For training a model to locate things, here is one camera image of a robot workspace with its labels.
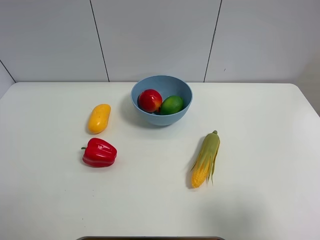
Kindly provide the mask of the red pomegranate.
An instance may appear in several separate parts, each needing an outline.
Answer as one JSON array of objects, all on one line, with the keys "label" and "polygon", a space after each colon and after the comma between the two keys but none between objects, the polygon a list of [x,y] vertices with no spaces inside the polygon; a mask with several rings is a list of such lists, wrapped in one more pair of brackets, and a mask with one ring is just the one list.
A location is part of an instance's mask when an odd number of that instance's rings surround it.
[{"label": "red pomegranate", "polygon": [[162,102],[161,94],[154,89],[146,89],[138,97],[139,107],[147,113],[158,112]]}]

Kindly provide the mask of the corn cob with husk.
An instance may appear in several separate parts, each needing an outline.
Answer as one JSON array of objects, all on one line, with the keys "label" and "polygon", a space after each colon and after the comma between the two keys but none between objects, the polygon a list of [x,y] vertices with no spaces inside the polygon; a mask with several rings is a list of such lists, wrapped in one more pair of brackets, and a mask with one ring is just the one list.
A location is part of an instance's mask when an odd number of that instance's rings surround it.
[{"label": "corn cob with husk", "polygon": [[203,140],[200,151],[191,168],[191,187],[199,188],[204,182],[213,183],[216,158],[220,147],[218,131],[209,133]]}]

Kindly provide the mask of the green lime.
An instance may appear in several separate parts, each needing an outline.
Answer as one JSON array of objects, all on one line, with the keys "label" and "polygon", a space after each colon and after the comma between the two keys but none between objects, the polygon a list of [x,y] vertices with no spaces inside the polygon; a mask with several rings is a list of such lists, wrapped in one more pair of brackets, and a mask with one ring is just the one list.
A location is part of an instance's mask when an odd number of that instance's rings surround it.
[{"label": "green lime", "polygon": [[167,97],[160,106],[161,115],[172,115],[183,109],[183,99],[177,95]]}]

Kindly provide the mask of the red bell pepper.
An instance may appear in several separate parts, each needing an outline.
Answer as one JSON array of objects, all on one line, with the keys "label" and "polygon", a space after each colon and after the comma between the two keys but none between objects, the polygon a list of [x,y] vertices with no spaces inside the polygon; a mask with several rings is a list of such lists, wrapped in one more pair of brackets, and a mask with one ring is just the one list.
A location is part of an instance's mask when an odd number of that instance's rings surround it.
[{"label": "red bell pepper", "polygon": [[91,138],[84,150],[82,161],[94,168],[110,167],[115,163],[117,150],[110,143],[100,138]]}]

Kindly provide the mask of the blue plastic bowl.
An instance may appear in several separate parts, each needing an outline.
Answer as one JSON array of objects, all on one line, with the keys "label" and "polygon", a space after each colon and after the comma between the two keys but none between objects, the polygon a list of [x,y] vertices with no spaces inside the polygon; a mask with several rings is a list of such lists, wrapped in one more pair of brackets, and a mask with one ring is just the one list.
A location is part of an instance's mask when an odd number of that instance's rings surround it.
[{"label": "blue plastic bowl", "polygon": [[[156,90],[163,97],[178,96],[183,100],[182,110],[173,114],[148,113],[139,105],[139,95],[148,89]],[[134,108],[142,119],[156,126],[168,126],[179,121],[188,111],[193,100],[190,86],[173,76],[150,76],[138,81],[131,90],[130,98]]]}]

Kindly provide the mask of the yellow mango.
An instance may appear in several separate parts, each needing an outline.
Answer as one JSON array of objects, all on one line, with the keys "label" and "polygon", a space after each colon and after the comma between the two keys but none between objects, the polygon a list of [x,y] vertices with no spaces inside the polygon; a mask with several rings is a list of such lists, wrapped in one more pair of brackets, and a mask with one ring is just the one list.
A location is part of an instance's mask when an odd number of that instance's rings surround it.
[{"label": "yellow mango", "polygon": [[87,129],[91,134],[103,132],[109,122],[111,106],[109,104],[99,104],[91,112],[87,123]]}]

